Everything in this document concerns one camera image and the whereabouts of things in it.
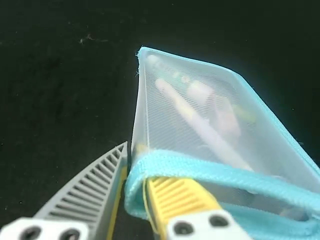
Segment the pencil case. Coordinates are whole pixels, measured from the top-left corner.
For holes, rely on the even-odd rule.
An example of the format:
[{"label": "pencil case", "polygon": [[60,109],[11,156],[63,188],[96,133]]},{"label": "pencil case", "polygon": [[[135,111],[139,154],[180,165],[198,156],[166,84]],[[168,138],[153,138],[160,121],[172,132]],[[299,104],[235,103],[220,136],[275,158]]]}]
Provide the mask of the pencil case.
[{"label": "pencil case", "polygon": [[137,56],[127,212],[147,218],[144,179],[192,178],[254,239],[320,239],[320,170],[243,78],[147,47]]}]

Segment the mesh pencil case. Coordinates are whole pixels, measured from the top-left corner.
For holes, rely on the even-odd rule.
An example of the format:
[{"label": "mesh pencil case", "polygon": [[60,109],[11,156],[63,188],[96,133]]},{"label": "mesh pencil case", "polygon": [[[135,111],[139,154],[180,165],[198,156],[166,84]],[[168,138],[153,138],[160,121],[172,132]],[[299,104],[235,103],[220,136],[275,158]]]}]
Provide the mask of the mesh pencil case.
[{"label": "mesh pencil case", "polygon": [[201,183],[255,239],[320,239],[320,170],[237,73],[142,47],[125,208],[149,177]]}]

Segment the black background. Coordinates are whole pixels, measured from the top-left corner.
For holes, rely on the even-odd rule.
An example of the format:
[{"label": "black background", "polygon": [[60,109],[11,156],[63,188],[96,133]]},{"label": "black background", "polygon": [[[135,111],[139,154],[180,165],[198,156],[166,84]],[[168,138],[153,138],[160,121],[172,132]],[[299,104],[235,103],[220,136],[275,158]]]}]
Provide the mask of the black background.
[{"label": "black background", "polygon": [[[141,46],[242,75],[319,165],[319,23],[317,1],[0,0],[0,226],[131,139]],[[117,238],[151,233],[120,212]]]}]

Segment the screw hole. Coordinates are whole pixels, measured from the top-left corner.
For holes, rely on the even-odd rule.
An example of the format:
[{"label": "screw hole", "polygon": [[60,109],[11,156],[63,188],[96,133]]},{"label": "screw hole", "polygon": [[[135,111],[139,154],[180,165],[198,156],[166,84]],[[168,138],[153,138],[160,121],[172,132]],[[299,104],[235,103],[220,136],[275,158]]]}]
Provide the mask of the screw hole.
[{"label": "screw hole", "polygon": [[228,221],[223,216],[217,215],[211,216],[209,222],[212,227],[226,227],[229,225]]},{"label": "screw hole", "polygon": [[174,232],[177,235],[189,235],[194,232],[191,224],[187,222],[178,222],[174,225]]},{"label": "screw hole", "polygon": [[79,238],[80,238],[80,232],[72,228],[65,231],[61,235],[60,240],[78,240]]},{"label": "screw hole", "polygon": [[39,237],[41,228],[38,226],[32,226],[27,228],[21,234],[20,240],[35,240]]}]

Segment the light blue zipper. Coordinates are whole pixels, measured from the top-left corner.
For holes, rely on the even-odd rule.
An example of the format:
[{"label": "light blue zipper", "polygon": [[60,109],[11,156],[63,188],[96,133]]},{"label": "light blue zipper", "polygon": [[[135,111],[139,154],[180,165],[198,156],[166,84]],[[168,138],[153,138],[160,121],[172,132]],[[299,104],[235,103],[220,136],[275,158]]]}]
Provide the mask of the light blue zipper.
[{"label": "light blue zipper", "polygon": [[[256,172],[203,161],[173,151],[154,150],[141,156],[129,173],[124,201],[129,214],[147,218],[142,201],[142,183],[145,178],[156,176],[188,177],[200,182],[243,189],[281,200],[293,207],[305,209],[308,213],[320,213],[320,194]],[[300,222],[248,207],[230,204],[223,206],[255,239],[320,239],[320,221],[314,217]]]}]

